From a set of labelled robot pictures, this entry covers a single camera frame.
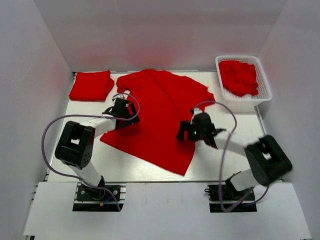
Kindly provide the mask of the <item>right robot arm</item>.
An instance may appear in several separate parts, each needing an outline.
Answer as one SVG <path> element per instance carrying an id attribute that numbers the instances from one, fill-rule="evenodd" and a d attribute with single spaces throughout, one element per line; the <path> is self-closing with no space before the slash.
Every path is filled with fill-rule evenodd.
<path id="1" fill-rule="evenodd" d="M 229 151 L 247 159 L 249 169 L 234 173 L 221 187 L 222 193 L 233 200 L 257 185 L 268 187 L 293 169 L 291 161 L 273 136 L 265 135 L 253 141 L 225 128 L 216 128 L 209 114 L 198 108 L 191 120 L 180 122 L 176 138 L 179 141 L 203 141 L 210 147 L 222 150 L 223 154 Z"/>

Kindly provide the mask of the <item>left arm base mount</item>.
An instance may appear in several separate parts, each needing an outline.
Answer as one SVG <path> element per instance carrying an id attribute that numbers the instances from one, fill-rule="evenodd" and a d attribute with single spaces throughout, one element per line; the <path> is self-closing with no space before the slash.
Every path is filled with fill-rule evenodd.
<path id="1" fill-rule="evenodd" d="M 74 196 L 73 212 L 119 212 L 124 206 L 126 196 L 126 185 L 106 185 L 115 196 L 118 205 L 112 195 L 105 190 L 89 188 L 81 183 L 77 184 Z"/>

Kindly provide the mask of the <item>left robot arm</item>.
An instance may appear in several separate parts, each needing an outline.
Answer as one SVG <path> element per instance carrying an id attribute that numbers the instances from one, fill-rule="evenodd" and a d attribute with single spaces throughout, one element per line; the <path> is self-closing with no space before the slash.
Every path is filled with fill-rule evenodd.
<path id="1" fill-rule="evenodd" d="M 68 121 L 62 131 L 55 158 L 74 171 L 88 193 L 99 200 L 105 196 L 105 180 L 91 163 L 94 140 L 105 133 L 131 126 L 140 121 L 134 102 L 125 98 L 113 99 L 113 106 L 99 117 L 85 122 Z"/>

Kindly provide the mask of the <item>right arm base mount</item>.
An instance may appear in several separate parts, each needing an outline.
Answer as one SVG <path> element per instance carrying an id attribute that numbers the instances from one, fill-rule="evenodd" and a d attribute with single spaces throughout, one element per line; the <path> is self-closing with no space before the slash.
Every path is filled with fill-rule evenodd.
<path id="1" fill-rule="evenodd" d="M 210 213 L 224 213 L 220 206 L 218 185 L 210 184 L 204 189 L 204 192 L 208 195 L 209 199 L 209 211 Z M 241 193 L 232 193 L 224 184 L 222 184 L 222 199 L 225 208 L 229 208 L 232 204 L 236 203 L 247 191 L 244 190 Z M 253 203 L 256 200 L 254 191 L 251 190 L 250 194 L 240 203 L 232 213 L 254 213 L 257 212 L 257 206 Z"/>

